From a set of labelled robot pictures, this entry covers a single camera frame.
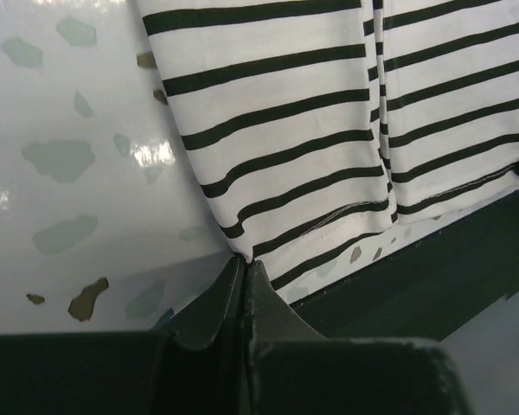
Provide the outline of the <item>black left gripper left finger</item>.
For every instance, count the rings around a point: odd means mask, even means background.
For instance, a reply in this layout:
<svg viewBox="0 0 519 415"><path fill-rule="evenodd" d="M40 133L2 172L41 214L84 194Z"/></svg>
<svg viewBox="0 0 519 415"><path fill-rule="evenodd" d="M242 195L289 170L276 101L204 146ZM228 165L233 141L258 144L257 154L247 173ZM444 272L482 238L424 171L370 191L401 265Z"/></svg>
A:
<svg viewBox="0 0 519 415"><path fill-rule="evenodd" d="M145 331L0 335L0 414L244 414L232 257L189 306Z"/></svg>

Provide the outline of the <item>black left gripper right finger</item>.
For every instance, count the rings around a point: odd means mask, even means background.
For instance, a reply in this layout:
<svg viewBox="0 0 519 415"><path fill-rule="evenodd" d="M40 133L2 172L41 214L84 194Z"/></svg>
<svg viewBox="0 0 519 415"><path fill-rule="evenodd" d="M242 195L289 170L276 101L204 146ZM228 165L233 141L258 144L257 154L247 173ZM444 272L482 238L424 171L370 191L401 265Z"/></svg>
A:
<svg viewBox="0 0 519 415"><path fill-rule="evenodd" d="M471 414L452 359L421 338L329 339L306 323L252 262L245 358L253 414Z"/></svg>

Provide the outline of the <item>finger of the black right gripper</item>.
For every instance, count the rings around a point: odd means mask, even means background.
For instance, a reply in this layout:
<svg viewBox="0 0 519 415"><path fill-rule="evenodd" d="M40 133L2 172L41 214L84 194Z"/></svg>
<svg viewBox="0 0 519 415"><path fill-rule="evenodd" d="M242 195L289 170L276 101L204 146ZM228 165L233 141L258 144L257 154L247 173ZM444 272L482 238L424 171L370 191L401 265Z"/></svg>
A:
<svg viewBox="0 0 519 415"><path fill-rule="evenodd" d="M519 166L514 176L519 178ZM519 190L292 303L327 337L441 341L519 292Z"/></svg>

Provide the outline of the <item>black white striped tank top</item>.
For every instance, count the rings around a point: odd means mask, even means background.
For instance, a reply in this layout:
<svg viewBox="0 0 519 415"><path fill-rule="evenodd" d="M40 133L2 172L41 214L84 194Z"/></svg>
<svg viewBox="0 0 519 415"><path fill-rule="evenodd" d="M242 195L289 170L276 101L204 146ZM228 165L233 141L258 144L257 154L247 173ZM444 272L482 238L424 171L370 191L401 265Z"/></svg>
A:
<svg viewBox="0 0 519 415"><path fill-rule="evenodd" d="M519 188L519 1L141 1L234 251L276 290Z"/></svg>

